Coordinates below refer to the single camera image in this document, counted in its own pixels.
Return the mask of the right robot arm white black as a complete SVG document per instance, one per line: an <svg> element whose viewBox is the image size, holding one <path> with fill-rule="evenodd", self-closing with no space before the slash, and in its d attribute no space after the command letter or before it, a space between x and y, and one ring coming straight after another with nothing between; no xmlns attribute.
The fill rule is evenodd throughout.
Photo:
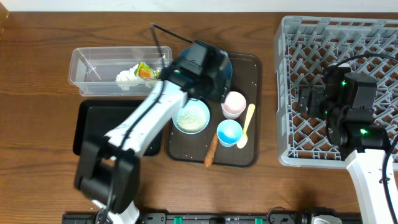
<svg viewBox="0 0 398 224"><path fill-rule="evenodd" d="M301 87L298 112L325 121L354 183L363 223L397 223L397 186L392 152L397 140L373 121L375 78L346 64L326 69L323 88Z"/></svg>

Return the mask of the grey dishwasher rack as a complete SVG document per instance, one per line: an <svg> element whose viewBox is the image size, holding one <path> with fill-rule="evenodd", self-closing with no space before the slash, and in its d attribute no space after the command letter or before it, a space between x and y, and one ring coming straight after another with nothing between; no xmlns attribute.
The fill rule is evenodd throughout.
<svg viewBox="0 0 398 224"><path fill-rule="evenodd" d="M327 66L362 54L397 56L397 21L285 16L274 37L277 154L284 166L344 169L325 122L297 112L299 89L324 86Z"/></svg>

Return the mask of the yellow snack wrapper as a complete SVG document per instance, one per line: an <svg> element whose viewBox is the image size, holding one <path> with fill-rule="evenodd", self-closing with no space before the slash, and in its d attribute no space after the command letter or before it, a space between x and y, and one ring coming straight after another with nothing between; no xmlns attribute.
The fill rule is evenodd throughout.
<svg viewBox="0 0 398 224"><path fill-rule="evenodd" d="M136 68L134 74L139 78L157 80L159 78L160 72L158 70L152 69L144 62L140 62L138 63L138 67Z"/></svg>

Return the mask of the orange carrot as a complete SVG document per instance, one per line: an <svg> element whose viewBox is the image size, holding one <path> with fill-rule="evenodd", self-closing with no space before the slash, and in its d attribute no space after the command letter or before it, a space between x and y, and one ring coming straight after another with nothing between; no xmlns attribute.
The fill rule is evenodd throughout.
<svg viewBox="0 0 398 224"><path fill-rule="evenodd" d="M213 139L211 141L211 144L209 146L208 152L206 153L206 156L204 159L205 167L210 167L213 164L217 146L218 146L218 135L217 135L217 132L215 132Z"/></svg>

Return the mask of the light blue bowl with rice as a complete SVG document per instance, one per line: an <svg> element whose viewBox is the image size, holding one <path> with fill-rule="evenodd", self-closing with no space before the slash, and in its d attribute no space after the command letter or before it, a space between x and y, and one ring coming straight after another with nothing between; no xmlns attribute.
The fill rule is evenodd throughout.
<svg viewBox="0 0 398 224"><path fill-rule="evenodd" d="M174 126L185 134L198 134L210 122L208 106L198 99L190 99L172 118Z"/></svg>

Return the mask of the blue cup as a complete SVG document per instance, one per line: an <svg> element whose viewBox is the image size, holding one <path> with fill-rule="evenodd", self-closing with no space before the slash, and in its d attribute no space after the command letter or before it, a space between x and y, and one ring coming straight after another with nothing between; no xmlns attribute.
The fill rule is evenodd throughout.
<svg viewBox="0 0 398 224"><path fill-rule="evenodd" d="M242 137L242 126L233 119L222 121L216 130L218 140L224 147L234 146Z"/></svg>

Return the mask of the clear plastic waste bin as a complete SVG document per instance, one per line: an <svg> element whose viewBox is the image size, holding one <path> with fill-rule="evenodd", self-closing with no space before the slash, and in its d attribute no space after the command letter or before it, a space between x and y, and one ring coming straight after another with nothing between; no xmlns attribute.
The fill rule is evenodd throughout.
<svg viewBox="0 0 398 224"><path fill-rule="evenodd" d="M172 61L172 50L161 46L145 47L86 47L72 53L68 81L80 89L82 96L144 96L148 95L157 80L147 80L138 86L122 90L116 76L140 62L160 71Z"/></svg>

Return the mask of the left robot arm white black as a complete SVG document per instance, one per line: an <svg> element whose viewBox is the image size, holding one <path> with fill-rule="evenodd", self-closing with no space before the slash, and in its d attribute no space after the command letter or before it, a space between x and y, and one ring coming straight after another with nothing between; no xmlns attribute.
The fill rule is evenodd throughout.
<svg viewBox="0 0 398 224"><path fill-rule="evenodd" d="M74 187L100 207L95 223L135 223L141 158L190 98L224 102L232 66L222 50L184 50L160 72L160 82L121 124L83 141Z"/></svg>

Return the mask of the white tissue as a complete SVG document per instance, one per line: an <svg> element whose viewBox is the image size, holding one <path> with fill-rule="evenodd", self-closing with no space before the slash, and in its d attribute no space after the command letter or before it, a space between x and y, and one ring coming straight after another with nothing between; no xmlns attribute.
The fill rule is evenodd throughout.
<svg viewBox="0 0 398 224"><path fill-rule="evenodd" d="M139 64L136 64L129 70L121 71L116 76L116 83L122 90L127 91L130 89L130 87L138 86L139 84L143 84L146 82L143 78L136 75L138 67Z"/></svg>

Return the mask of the dark blue plate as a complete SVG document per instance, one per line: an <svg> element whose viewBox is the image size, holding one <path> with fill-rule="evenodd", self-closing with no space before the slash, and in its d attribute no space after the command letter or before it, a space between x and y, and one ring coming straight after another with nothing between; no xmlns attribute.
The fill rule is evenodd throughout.
<svg viewBox="0 0 398 224"><path fill-rule="evenodd" d="M192 79L207 79L214 86L225 85L233 76L228 53L211 45L192 44L178 55L174 63Z"/></svg>

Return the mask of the pink cup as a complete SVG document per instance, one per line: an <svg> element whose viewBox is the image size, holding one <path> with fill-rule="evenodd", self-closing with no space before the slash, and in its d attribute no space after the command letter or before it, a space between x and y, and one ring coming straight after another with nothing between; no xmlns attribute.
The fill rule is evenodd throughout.
<svg viewBox="0 0 398 224"><path fill-rule="evenodd" d="M246 109L246 99L241 93L231 91L221 104L221 108L226 119L236 119Z"/></svg>

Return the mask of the black tray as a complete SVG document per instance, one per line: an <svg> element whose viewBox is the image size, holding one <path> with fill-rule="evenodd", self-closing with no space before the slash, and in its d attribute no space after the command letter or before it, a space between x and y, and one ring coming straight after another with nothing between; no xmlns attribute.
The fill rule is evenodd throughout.
<svg viewBox="0 0 398 224"><path fill-rule="evenodd" d="M85 100L80 104L73 153L80 155L81 145L91 138L101 139L121 124L142 100Z"/></svg>

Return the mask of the yellow plastic spoon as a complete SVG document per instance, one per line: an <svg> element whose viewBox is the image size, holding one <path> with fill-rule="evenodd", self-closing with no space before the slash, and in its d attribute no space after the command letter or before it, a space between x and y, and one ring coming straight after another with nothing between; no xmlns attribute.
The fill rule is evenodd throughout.
<svg viewBox="0 0 398 224"><path fill-rule="evenodd" d="M253 103L249 104L247 112L246 112L244 126L243 126L243 135L241 136L241 139L236 144L239 149L244 148L248 142L248 127L251 122L251 119L252 119L255 109L256 109L255 104L253 104Z"/></svg>

